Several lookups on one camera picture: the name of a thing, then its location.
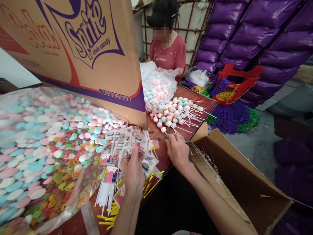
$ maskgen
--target wooden table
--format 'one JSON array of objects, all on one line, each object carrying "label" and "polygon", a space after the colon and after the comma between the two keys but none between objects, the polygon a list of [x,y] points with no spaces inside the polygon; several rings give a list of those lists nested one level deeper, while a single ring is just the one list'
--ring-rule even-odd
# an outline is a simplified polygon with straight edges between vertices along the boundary
[{"label": "wooden table", "polygon": [[[217,105],[217,101],[210,99],[210,98],[207,98],[206,96],[203,96],[201,94],[195,93],[194,91],[191,91],[191,90],[184,88],[182,86],[177,87],[177,90],[176,90],[176,93],[174,94],[174,97],[183,97],[183,98],[186,97],[189,100],[202,101],[202,102],[196,102],[195,104],[205,108],[205,111],[207,113],[211,113],[212,110]],[[201,126],[202,123],[204,122],[204,120],[208,117],[207,113],[200,114],[199,117],[203,119],[202,122],[197,122],[195,120],[192,120],[191,122],[198,125],[198,126]],[[164,134],[160,131],[160,129],[156,126],[155,122],[150,119],[149,115],[147,116],[147,118],[148,118],[148,127],[151,129],[149,132],[150,139],[158,139],[159,144],[160,144],[160,148],[156,150],[157,157],[160,161],[159,164],[157,165],[157,168],[160,171],[167,172],[167,170],[170,168],[172,163],[171,163],[171,160],[167,154],[167,148],[166,148],[166,144],[164,141],[166,134]],[[184,130],[177,129],[178,132],[184,137],[184,139],[187,142],[193,137],[193,135],[198,130],[198,127],[192,127],[192,126],[188,127],[186,124],[178,125],[178,126],[191,132],[191,133],[189,133],[189,132],[186,132]],[[174,133],[174,130],[170,127],[167,127],[166,133],[167,134]],[[96,191],[94,193],[94,195],[90,198],[90,203],[91,203],[91,207],[92,207],[95,219],[96,219],[96,223],[98,224],[100,221],[104,221],[104,220],[97,218],[97,215],[101,214],[102,208],[100,208],[98,206],[94,207],[95,201],[97,198],[97,194],[98,194],[98,191]],[[98,225],[98,229],[99,229],[99,232],[101,235],[102,234],[109,234],[110,230],[107,231],[106,228],[107,228],[107,226],[105,226],[105,225]],[[85,228],[85,223],[84,223],[81,211],[78,211],[70,220],[63,223],[59,228],[55,229],[51,234],[57,235],[57,234],[59,234],[60,231],[62,231],[62,234],[87,234],[87,231]]]}]

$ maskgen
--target wall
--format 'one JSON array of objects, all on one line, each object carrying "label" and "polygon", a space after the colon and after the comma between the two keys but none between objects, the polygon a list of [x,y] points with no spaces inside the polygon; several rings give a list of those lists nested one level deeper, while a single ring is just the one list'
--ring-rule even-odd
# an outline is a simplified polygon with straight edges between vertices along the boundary
[{"label": "wall", "polygon": [[19,62],[0,48],[0,78],[5,78],[18,88],[32,86],[40,81]]}]

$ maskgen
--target hand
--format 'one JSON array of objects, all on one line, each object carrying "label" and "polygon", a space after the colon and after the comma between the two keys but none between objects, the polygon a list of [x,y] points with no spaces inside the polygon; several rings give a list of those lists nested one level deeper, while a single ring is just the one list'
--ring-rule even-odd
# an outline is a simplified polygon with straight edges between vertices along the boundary
[{"label": "hand", "polygon": [[178,133],[169,134],[165,139],[167,145],[167,154],[172,160],[177,170],[184,176],[194,167],[189,161],[189,146],[184,143]]},{"label": "hand", "polygon": [[121,160],[120,169],[124,176],[125,197],[131,200],[141,200],[144,185],[144,173],[142,170],[143,154],[138,156],[138,147],[133,145],[131,149],[131,157]]}]

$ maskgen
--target open cardboard box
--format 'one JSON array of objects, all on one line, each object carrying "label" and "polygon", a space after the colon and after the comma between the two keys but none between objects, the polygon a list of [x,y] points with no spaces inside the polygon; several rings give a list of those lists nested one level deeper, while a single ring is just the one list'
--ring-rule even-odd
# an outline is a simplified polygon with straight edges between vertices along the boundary
[{"label": "open cardboard box", "polygon": [[[193,148],[203,148],[213,158],[221,177]],[[218,130],[207,135],[204,122],[189,144],[190,160],[222,198],[258,234],[269,234],[293,203],[276,188]]]}]

